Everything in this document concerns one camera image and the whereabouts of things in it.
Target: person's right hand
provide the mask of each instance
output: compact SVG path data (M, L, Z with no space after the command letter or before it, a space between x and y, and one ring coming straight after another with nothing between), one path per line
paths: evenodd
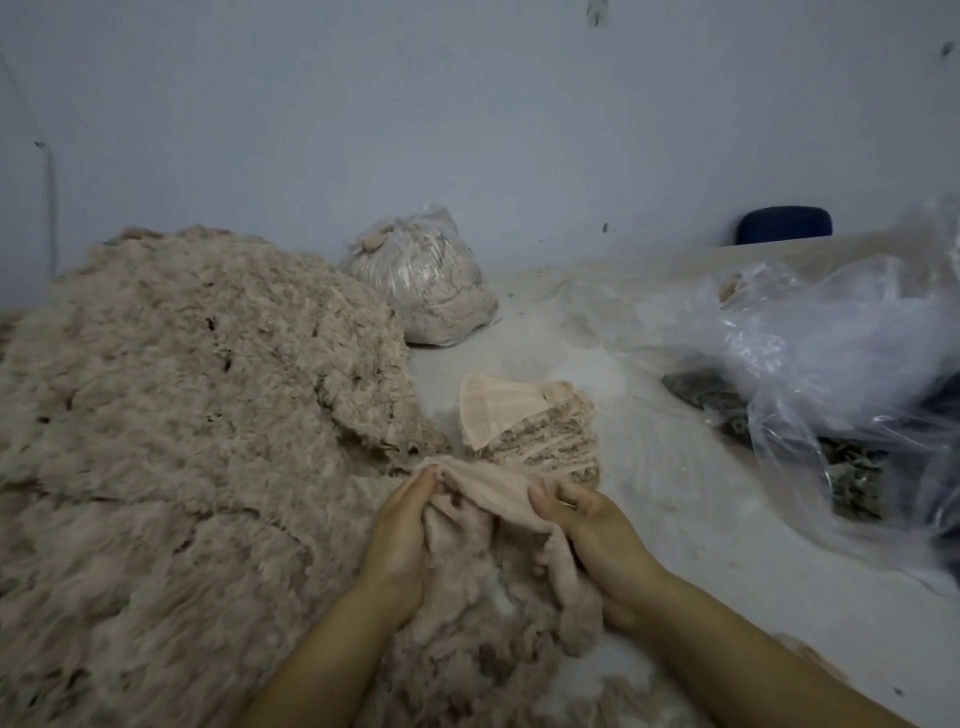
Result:
M530 503L538 516L556 523L573 543L587 573L604 593L607 620L618 629L632 631L637 611L659 597L669 572L608 497L574 483L562 484L558 495L563 502L535 485Z

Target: filled plastic bag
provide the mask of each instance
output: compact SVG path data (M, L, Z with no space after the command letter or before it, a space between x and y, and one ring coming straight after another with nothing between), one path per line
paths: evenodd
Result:
M496 313L496 296L445 207L381 220L352 241L340 270L387 300L411 344L456 344Z
M775 261L704 280L666 337L685 364L663 384L756 452L812 540L960 578L958 212L911 210L888 238L900 255L825 276Z

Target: plastic bag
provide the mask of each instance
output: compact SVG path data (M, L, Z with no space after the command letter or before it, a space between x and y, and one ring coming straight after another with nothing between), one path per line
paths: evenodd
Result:
M778 261L706 279L667 337L696 366L663 383L754 449L778 512L807 537L960 578L958 210L911 210L885 238L902 256L825 277Z
M411 344L456 344L496 313L496 296L445 207L381 220L353 240L340 270L386 298Z

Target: cable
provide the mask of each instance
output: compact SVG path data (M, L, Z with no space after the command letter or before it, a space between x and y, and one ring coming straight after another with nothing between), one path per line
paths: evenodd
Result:
M60 239L58 238L58 227L60 224L60 210L57 199L57 159L54 157L54 151L46 141L43 130L34 116L34 110L30 106L27 95L16 82L16 77L7 63L7 57L0 51L0 65L7 78L10 80L13 95L20 102L20 106L27 113L27 120L30 123L31 131L34 134L34 146L43 153L43 179L47 197L47 275L53 279L57 276L57 270L60 267Z

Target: hand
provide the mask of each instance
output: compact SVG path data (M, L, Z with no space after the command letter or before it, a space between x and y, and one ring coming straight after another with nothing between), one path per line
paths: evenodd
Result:
M669 572L608 497L573 483L562 483L558 495L563 502L535 485L530 503L538 516L556 523L573 543L590 578L604 593L607 620L618 629L634 631L636 612L661 594Z
M353 586L380 612L391 634L410 621L423 602L427 554L422 516L436 485L436 468L424 468L387 498Z

